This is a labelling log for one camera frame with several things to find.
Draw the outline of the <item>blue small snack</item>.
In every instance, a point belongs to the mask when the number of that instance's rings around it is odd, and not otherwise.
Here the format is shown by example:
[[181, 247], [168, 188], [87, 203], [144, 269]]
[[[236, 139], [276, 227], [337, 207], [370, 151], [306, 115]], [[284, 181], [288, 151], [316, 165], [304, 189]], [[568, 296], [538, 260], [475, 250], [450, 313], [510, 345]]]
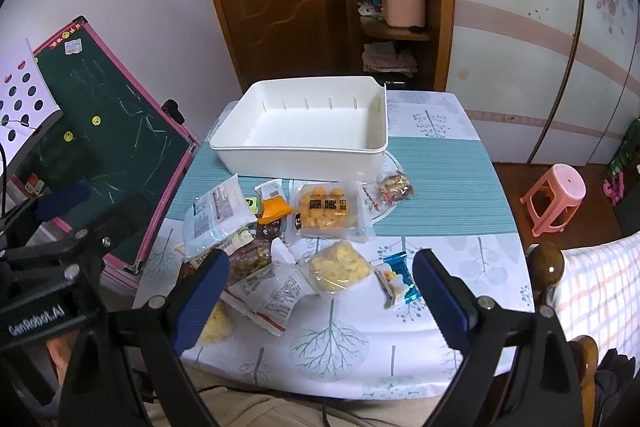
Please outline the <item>blue small snack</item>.
[[393, 254], [373, 265], [374, 274], [385, 294], [385, 308], [395, 309], [421, 298], [409, 270], [405, 251]]

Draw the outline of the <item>white red-edged snack bag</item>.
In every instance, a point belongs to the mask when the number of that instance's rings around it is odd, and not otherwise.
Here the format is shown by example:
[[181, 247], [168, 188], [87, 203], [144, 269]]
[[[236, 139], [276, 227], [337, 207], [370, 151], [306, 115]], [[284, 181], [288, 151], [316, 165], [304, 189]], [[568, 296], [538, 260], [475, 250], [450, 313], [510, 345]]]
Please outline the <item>white red-edged snack bag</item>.
[[281, 336], [297, 303], [316, 295], [281, 239], [271, 243], [271, 262], [229, 285], [221, 300], [253, 323]]

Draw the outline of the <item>dark dried fruit packet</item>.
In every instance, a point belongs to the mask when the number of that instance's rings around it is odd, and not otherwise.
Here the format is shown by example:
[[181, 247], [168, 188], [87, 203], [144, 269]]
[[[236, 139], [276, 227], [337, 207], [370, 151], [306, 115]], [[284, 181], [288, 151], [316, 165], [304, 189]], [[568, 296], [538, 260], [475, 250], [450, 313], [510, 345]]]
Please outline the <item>dark dried fruit packet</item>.
[[268, 239], [254, 239], [237, 249], [229, 258], [229, 284], [246, 279], [250, 274], [271, 263], [271, 243]]

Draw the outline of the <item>large clear blue-white snack bag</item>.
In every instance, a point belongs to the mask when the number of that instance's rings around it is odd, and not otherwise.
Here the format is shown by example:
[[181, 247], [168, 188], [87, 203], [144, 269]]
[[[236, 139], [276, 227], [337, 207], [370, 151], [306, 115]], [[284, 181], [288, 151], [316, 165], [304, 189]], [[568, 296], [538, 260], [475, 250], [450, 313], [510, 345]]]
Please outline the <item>large clear blue-white snack bag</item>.
[[207, 253], [210, 248], [257, 221], [234, 174], [202, 196], [186, 210], [182, 237], [186, 260]]

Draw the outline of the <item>yellow chips clear bag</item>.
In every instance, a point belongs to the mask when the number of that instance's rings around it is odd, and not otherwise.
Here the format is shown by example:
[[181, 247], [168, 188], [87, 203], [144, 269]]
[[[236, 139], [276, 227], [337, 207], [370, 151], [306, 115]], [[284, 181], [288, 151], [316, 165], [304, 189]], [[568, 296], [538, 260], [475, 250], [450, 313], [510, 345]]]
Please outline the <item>yellow chips clear bag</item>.
[[372, 274], [369, 262], [347, 241], [338, 241], [299, 262], [300, 271], [321, 296], [347, 291]]

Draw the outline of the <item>mixed nuts small clear packet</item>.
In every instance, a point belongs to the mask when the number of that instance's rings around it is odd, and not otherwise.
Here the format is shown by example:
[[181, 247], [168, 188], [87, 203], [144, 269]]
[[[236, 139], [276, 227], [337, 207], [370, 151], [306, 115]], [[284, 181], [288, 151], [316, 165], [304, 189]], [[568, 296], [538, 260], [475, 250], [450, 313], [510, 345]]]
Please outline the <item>mixed nuts small clear packet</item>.
[[413, 185], [405, 173], [396, 171], [378, 182], [378, 195], [385, 204], [397, 204], [413, 196]]

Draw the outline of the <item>orange-topped snack packet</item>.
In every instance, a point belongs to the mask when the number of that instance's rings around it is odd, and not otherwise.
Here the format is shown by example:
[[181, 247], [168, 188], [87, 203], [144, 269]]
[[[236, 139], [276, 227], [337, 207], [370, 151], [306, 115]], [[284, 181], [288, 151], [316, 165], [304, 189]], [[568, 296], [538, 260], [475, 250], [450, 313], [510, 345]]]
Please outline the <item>orange-topped snack packet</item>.
[[288, 203], [284, 195], [281, 179], [272, 179], [256, 185], [255, 192], [262, 205], [262, 213], [258, 218], [260, 225], [271, 225], [294, 211], [294, 207]]

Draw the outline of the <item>yellow puffs snack tray pack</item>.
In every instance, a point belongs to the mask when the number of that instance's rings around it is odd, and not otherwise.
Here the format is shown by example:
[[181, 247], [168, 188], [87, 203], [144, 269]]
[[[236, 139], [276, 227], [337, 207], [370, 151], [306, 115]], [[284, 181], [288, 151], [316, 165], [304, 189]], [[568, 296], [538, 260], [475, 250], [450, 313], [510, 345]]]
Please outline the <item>yellow puffs snack tray pack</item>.
[[291, 234], [310, 239], [366, 243], [375, 236], [362, 183], [298, 181], [291, 186]]

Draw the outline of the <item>green small snack packet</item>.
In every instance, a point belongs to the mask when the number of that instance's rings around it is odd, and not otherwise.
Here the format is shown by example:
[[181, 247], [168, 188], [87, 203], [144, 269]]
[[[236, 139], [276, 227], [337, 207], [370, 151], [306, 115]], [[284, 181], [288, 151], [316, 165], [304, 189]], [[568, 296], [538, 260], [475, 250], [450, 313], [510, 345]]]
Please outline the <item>green small snack packet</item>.
[[262, 199], [259, 196], [247, 196], [245, 202], [254, 215], [260, 216], [262, 214]]

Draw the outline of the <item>wooden chair knob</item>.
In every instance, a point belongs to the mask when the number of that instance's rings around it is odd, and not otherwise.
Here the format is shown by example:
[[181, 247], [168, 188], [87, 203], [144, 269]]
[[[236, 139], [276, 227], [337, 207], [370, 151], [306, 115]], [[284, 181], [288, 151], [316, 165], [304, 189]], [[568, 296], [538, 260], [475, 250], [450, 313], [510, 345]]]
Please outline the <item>wooden chair knob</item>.
[[559, 283], [565, 262], [561, 249], [552, 243], [532, 244], [526, 251], [527, 270], [534, 295]]

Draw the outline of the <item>teal table runner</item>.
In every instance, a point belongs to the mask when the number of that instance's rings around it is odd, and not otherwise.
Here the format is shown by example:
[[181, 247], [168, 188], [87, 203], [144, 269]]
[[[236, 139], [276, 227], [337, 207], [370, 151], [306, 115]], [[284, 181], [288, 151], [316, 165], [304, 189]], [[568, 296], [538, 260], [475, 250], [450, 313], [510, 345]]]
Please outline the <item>teal table runner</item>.
[[414, 194], [374, 225], [378, 236], [514, 233], [515, 221], [482, 142], [394, 136], [398, 160]]

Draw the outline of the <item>pink plastic stool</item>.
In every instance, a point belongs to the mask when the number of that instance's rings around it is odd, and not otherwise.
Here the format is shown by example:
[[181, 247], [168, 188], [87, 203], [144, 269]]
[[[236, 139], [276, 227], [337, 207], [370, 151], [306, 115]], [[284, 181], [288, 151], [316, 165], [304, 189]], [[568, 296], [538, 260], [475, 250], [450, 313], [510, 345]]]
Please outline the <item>pink plastic stool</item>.
[[[563, 232], [582, 205], [586, 193], [585, 181], [574, 167], [552, 165], [520, 198], [532, 221], [533, 236]], [[535, 205], [539, 194], [544, 195], [548, 202], [542, 211], [538, 211]]]

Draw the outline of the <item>white plastic storage bin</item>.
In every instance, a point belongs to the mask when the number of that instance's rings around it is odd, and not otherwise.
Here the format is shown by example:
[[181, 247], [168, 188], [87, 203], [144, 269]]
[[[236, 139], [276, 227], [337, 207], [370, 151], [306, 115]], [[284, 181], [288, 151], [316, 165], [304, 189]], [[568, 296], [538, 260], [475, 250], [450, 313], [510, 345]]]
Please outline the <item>white plastic storage bin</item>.
[[370, 181], [388, 147], [387, 92], [370, 76], [258, 81], [209, 146], [239, 176]]

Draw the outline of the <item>folded pink cloths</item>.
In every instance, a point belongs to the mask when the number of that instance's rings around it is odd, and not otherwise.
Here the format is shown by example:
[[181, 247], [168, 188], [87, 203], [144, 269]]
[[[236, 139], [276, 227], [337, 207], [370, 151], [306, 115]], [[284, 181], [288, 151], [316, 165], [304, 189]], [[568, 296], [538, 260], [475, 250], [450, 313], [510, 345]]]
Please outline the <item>folded pink cloths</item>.
[[411, 75], [418, 71], [416, 59], [408, 52], [397, 51], [392, 42], [367, 43], [362, 54], [365, 72], [399, 72]]

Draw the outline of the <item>green chalkboard pink frame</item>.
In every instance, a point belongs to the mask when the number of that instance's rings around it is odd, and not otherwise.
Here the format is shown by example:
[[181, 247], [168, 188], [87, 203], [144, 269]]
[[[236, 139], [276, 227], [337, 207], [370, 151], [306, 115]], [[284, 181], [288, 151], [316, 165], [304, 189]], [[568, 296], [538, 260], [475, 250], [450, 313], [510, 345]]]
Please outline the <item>green chalkboard pink frame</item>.
[[144, 227], [105, 257], [110, 277], [139, 275], [198, 140], [149, 95], [98, 36], [77, 17], [34, 52], [61, 118], [12, 176], [35, 197], [84, 181], [90, 197], [55, 219], [64, 232], [88, 225], [132, 194], [151, 207]]

